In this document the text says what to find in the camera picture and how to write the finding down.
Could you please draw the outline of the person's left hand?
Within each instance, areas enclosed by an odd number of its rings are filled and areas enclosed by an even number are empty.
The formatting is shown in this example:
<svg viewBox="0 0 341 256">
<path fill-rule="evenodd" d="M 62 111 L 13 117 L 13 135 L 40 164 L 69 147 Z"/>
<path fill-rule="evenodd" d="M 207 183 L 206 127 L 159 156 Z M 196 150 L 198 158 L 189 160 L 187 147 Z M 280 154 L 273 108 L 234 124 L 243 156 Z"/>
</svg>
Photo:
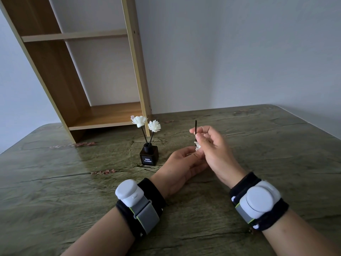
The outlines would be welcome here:
<svg viewBox="0 0 341 256">
<path fill-rule="evenodd" d="M 203 158 L 191 156 L 174 158 L 171 154 L 164 165 L 149 179 L 166 199 L 177 193 L 188 180 L 207 168 L 205 156 Z"/>
</svg>

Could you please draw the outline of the person's right hand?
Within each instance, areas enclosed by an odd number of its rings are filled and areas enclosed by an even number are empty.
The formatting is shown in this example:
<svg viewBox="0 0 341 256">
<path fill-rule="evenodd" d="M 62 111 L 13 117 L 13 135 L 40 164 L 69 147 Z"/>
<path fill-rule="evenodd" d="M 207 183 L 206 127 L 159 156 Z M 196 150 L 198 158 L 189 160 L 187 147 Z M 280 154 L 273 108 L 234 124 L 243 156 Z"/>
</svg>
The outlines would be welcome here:
<svg viewBox="0 0 341 256">
<path fill-rule="evenodd" d="M 218 179 L 232 189 L 247 175 L 246 171 L 234 158 L 226 140 L 216 129 L 212 126 L 200 126 L 197 134 L 214 134 L 214 158 L 205 159 Z"/>
</svg>

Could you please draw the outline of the white flower reed stick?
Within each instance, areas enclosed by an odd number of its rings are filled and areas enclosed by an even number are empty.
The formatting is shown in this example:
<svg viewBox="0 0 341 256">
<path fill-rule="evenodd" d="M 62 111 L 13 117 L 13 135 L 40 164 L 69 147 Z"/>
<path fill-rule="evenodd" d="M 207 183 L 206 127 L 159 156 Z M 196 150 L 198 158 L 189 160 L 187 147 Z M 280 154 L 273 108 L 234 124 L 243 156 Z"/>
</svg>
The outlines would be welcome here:
<svg viewBox="0 0 341 256">
<path fill-rule="evenodd" d="M 149 142 L 147 141 L 146 133 L 144 132 L 144 129 L 143 129 L 148 118 L 145 116 L 131 115 L 130 119 L 131 119 L 132 123 L 137 126 L 137 128 L 142 128 L 142 132 L 143 132 L 146 144 L 149 145 Z"/>
<path fill-rule="evenodd" d="M 195 120 L 194 135 L 196 135 L 196 133 L 197 133 L 197 120 Z M 200 144 L 197 142 L 197 139 L 196 139 L 196 138 L 195 138 L 194 143 L 195 143 L 195 146 L 196 146 L 195 151 L 198 151 L 198 150 L 200 149 L 201 146 L 200 146 Z"/>
<path fill-rule="evenodd" d="M 157 120 L 150 121 L 148 123 L 148 129 L 152 132 L 150 141 L 148 143 L 148 146 L 149 146 L 149 145 L 151 145 L 151 141 L 152 141 L 154 133 L 157 133 L 161 130 L 161 125 Z"/>
</svg>

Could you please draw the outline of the person's right forearm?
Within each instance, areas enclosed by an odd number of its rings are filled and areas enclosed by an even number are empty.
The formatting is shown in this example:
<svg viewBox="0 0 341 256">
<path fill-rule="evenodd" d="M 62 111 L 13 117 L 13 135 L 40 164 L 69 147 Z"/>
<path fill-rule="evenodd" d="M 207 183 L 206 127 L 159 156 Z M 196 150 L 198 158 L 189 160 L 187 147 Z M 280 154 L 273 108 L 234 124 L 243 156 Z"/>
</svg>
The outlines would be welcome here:
<svg viewBox="0 0 341 256">
<path fill-rule="evenodd" d="M 341 249 L 289 209 L 262 231 L 277 256 L 341 256 Z"/>
</svg>

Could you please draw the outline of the person's left forearm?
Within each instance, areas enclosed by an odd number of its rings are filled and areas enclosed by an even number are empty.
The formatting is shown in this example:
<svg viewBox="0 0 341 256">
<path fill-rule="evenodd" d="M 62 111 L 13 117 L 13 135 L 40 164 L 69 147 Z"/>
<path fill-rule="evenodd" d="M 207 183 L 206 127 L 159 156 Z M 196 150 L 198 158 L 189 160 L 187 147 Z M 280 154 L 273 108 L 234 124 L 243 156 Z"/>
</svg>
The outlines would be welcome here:
<svg viewBox="0 0 341 256">
<path fill-rule="evenodd" d="M 114 207 L 61 256 L 124 256 L 134 241 L 128 224 Z"/>
</svg>

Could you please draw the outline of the black square diffuser bottle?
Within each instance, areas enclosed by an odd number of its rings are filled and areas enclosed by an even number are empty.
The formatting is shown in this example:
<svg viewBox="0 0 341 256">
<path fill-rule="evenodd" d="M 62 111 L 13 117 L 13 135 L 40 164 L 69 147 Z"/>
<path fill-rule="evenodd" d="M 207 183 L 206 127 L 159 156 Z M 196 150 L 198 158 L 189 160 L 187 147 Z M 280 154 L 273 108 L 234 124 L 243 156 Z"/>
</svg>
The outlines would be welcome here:
<svg viewBox="0 0 341 256">
<path fill-rule="evenodd" d="M 139 155 L 142 165 L 156 166 L 159 159 L 159 150 L 157 146 L 145 143 Z"/>
</svg>

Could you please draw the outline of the black wristband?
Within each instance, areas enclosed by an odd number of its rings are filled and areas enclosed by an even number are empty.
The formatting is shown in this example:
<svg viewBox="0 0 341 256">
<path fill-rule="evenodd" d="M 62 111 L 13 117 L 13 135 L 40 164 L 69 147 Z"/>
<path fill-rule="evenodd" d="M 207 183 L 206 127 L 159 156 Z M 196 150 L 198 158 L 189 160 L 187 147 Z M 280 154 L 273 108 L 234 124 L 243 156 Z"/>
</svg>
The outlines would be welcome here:
<svg viewBox="0 0 341 256">
<path fill-rule="evenodd" d="M 166 201 L 148 179 L 137 183 L 128 179 L 115 191 L 119 210 L 135 239 L 148 235 L 159 223 Z"/>
<path fill-rule="evenodd" d="M 253 172 L 234 186 L 229 195 L 239 215 L 258 231 L 270 228 L 289 208 L 278 189 Z"/>
</svg>

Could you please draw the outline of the wooden shelf unit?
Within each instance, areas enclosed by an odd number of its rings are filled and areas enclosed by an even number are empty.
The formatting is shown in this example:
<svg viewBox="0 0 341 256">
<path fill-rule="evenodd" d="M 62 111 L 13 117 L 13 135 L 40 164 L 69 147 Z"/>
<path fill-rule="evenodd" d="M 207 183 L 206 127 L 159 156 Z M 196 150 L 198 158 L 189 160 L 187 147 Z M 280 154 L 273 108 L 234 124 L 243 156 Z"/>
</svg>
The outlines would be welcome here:
<svg viewBox="0 0 341 256">
<path fill-rule="evenodd" d="M 73 143 L 89 129 L 151 119 L 135 0 L 0 0 Z"/>
</svg>

